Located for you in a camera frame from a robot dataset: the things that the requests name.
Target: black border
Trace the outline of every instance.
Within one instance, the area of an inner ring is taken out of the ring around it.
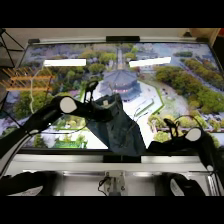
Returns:
[[[67,43],[49,43],[49,44],[43,44],[43,43],[35,43],[35,44],[27,44],[26,46],[26,49],[24,51],[24,54],[18,64],[18,67],[20,67],[23,59],[24,59],[24,56],[28,50],[28,48],[30,46],[35,46],[35,45],[57,45],[57,44],[105,44],[105,43],[109,43],[109,44],[117,44],[117,42],[85,42],[85,43],[70,43],[70,42],[67,42]],[[218,60],[218,57],[216,56],[215,54],[215,51],[212,49],[212,47],[209,45],[209,43],[207,42],[177,42],[177,41],[164,41],[164,42],[138,42],[138,43],[180,43],[180,44],[206,44],[211,53],[212,53],[212,56],[214,57],[215,59],[215,62],[220,70],[220,73],[221,75],[223,76],[224,78],[224,70]],[[8,92],[7,92],[7,95],[4,99],[4,102],[2,103],[2,108],[4,108],[4,104],[6,102],[6,99],[8,97]],[[101,156],[114,156],[116,155],[115,153],[113,153],[112,151],[110,150],[106,150],[106,149],[103,149],[103,150],[99,150],[99,149],[67,149],[67,148],[60,148],[60,149],[57,149],[57,148],[46,148],[46,149],[40,149],[40,148],[34,148],[34,147],[26,147],[26,148],[21,148],[17,154],[29,154],[29,155],[89,155],[89,156],[96,156],[96,155],[101,155]],[[180,152],[172,152],[172,153],[169,153],[169,156],[197,156],[198,153],[196,152],[196,150],[194,149],[190,149],[190,150],[187,150],[187,151],[180,151]],[[158,153],[151,153],[151,152],[145,152],[142,156],[167,156],[166,154],[158,154]]]

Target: building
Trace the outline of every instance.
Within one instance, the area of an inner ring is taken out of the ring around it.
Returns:
[[[141,93],[140,85],[137,82],[137,74],[125,69],[104,73],[100,93],[102,95],[119,93],[124,102],[135,99]]]

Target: road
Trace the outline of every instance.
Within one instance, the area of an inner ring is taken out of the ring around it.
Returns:
[[[191,74],[193,77],[195,77],[197,80],[199,80],[203,86],[207,86],[208,88],[212,89],[214,92],[217,93],[222,93],[224,94],[223,91],[221,91],[220,89],[214,87],[213,85],[209,84],[208,82],[204,81],[201,77],[199,77],[197,74],[193,73],[183,62],[181,62],[179,59],[177,59],[176,57],[173,57],[172,60],[174,61],[174,63],[177,66],[181,66],[184,70],[187,71],[188,74]]]

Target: glass surface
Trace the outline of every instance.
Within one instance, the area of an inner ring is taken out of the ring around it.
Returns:
[[[171,57],[169,64],[130,68],[129,61]],[[112,92],[120,93],[125,112],[140,126],[146,147],[152,140],[170,139],[163,118],[176,119],[193,115],[206,131],[212,133],[217,146],[224,145],[224,80],[215,58],[206,44],[125,43],[125,44],[54,44],[34,45],[26,50],[20,67],[32,67],[40,74],[46,59],[87,59],[84,67],[48,67],[56,76],[52,91],[33,91],[33,110],[41,108],[56,95],[71,95],[82,101],[88,80],[98,80],[94,100]],[[108,82],[116,84],[113,89]],[[23,124],[31,115],[30,92],[8,94],[4,110]],[[1,114],[1,137],[16,125]],[[197,123],[188,117],[179,119],[179,134]],[[37,135],[28,147],[107,149],[85,126],[83,118],[63,116]]]

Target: display screen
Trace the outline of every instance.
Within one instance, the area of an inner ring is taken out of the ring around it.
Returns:
[[[170,57],[169,62],[148,60],[166,57]],[[62,59],[86,59],[86,66],[43,66],[45,60]],[[150,63],[131,67],[132,61]],[[82,101],[86,83],[98,80],[93,99],[119,93],[124,111],[138,123],[146,147],[153,140],[169,140],[171,136],[163,119],[175,120],[181,115],[194,116],[211,133],[217,147],[224,145],[224,80],[207,44],[33,45],[27,48],[20,67],[31,67],[40,71],[39,75],[51,73],[55,76],[48,91],[32,91],[32,109],[30,91],[8,93],[4,110],[21,125],[32,110],[40,109],[55,96],[69,95]],[[179,135],[197,126],[189,117],[178,120]],[[65,115],[24,147],[107,149],[85,125],[83,118]],[[1,137],[16,128],[14,121],[1,114]]]

